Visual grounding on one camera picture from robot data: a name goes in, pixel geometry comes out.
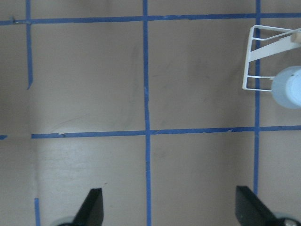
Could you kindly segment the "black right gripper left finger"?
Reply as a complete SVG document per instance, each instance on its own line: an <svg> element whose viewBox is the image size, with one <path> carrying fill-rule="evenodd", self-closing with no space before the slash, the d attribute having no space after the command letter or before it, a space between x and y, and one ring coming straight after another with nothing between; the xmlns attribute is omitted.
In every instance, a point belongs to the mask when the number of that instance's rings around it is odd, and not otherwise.
<svg viewBox="0 0 301 226"><path fill-rule="evenodd" d="M101 226L104 219L102 188L93 188L73 219L72 226Z"/></svg>

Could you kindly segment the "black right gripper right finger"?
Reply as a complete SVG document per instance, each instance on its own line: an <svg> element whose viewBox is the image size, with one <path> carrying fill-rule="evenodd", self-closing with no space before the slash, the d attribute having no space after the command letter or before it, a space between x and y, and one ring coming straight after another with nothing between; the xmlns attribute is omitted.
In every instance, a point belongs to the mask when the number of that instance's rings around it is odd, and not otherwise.
<svg viewBox="0 0 301 226"><path fill-rule="evenodd" d="M247 186L236 186L235 216L241 226L276 226L276 216Z"/></svg>

